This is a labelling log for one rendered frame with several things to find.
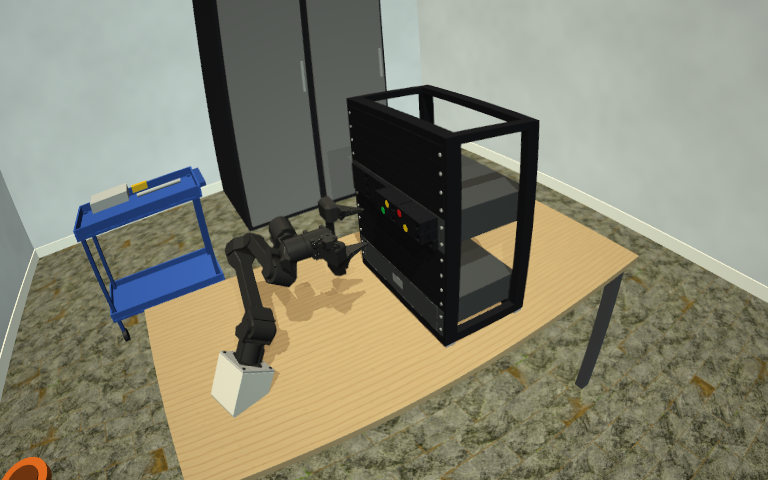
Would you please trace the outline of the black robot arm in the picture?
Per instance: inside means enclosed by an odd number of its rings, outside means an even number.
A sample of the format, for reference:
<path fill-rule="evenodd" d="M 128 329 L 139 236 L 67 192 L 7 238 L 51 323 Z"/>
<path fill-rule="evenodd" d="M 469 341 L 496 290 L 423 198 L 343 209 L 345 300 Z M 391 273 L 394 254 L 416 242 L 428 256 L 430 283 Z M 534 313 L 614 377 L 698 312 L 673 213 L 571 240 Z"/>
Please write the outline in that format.
<path fill-rule="evenodd" d="M 290 287 L 297 279 L 297 262 L 308 259 L 303 237 L 297 236 L 286 217 L 274 218 L 269 223 L 268 229 L 273 248 L 266 243 L 264 237 L 254 233 L 233 238 L 225 247 L 228 263 L 236 271 L 246 314 L 235 328 L 235 335 L 239 341 L 233 355 L 240 365 L 260 368 L 262 368 L 261 363 L 265 352 L 264 346 L 270 346 L 277 328 L 273 311 L 262 305 L 252 263 L 255 258 L 260 263 L 263 268 L 261 273 L 266 283 Z M 338 241 L 337 236 L 330 232 L 322 234 L 312 245 L 313 248 L 318 248 L 316 260 L 324 259 L 337 267 L 348 259 L 345 243 Z"/>

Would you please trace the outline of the black server rack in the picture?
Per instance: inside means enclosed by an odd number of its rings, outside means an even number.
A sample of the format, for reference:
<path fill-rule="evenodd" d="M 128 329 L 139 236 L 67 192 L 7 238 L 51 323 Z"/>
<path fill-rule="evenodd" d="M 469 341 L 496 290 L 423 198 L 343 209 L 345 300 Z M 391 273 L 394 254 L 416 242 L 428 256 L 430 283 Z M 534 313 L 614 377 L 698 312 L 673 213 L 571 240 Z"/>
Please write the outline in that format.
<path fill-rule="evenodd" d="M 415 94 L 420 118 L 374 102 Z M 434 124 L 433 97 L 506 122 L 452 132 Z M 363 263 L 446 348 L 520 311 L 540 120 L 431 85 L 347 98 L 347 109 Z M 461 144 L 517 132 L 519 183 L 461 154 Z M 511 269 L 471 238 L 515 221 Z"/>

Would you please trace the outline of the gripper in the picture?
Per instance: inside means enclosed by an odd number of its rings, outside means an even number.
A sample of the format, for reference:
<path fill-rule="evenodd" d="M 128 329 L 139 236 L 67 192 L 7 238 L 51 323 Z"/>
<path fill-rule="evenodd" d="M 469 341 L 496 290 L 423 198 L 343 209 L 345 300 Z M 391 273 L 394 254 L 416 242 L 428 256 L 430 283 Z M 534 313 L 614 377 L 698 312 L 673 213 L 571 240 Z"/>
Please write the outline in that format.
<path fill-rule="evenodd" d="M 329 196 L 322 197 L 318 201 L 318 208 L 319 208 L 320 216 L 325 220 L 326 227 L 324 227 L 323 225 L 319 225 L 319 229 L 316 229 L 310 232 L 308 232 L 307 230 L 304 230 L 303 234 L 301 234 L 307 247 L 308 258 L 312 257 L 314 260 L 315 260 L 315 255 L 318 254 L 318 248 L 317 247 L 313 248 L 312 244 L 317 238 L 319 238 L 322 234 L 327 232 L 330 232 L 331 234 L 335 235 L 334 222 L 336 222 L 338 218 L 340 220 L 343 220 L 347 216 L 355 215 L 364 211 L 363 208 L 338 205 Z M 342 210 L 344 211 L 342 212 Z M 333 266 L 328 262 L 327 262 L 327 266 L 329 267 L 329 269 L 332 271 L 334 275 L 336 276 L 345 275 L 346 269 L 348 269 L 349 267 L 350 260 L 367 245 L 368 245 L 367 242 L 360 242 L 360 243 L 346 246 L 346 254 L 348 259 L 337 267 Z"/>

